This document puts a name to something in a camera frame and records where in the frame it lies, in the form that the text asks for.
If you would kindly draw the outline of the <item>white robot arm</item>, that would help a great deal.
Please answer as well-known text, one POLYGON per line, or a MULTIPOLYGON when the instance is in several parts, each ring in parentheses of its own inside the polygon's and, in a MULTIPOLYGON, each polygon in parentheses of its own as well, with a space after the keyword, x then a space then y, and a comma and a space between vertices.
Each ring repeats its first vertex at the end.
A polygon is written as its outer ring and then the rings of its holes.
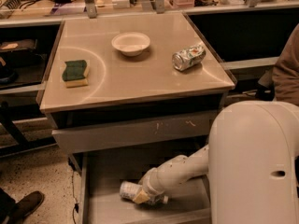
POLYGON ((298 156, 298 106, 235 103, 215 118, 207 146, 147 171, 134 202, 208 175, 213 224, 298 224, 298 156))

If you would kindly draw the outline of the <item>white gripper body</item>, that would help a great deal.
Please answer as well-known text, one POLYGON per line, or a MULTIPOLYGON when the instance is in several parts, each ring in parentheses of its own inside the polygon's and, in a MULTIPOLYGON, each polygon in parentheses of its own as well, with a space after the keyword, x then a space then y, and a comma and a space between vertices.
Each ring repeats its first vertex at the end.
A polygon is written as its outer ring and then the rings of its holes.
POLYGON ((164 193, 164 189, 162 188, 160 182, 158 181, 157 174, 158 174, 158 169, 152 168, 148 170, 138 181, 138 183, 142 186, 142 189, 149 196, 158 196, 164 193))

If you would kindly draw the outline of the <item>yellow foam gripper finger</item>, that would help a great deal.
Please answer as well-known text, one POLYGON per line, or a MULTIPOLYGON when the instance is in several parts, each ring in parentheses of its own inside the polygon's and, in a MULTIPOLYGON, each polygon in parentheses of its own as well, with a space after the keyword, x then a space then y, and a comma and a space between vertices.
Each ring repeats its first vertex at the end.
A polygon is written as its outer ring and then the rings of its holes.
POLYGON ((150 196, 146 191, 143 189, 139 190, 136 194, 136 196, 133 198, 133 202, 137 204, 145 203, 150 199, 150 196))

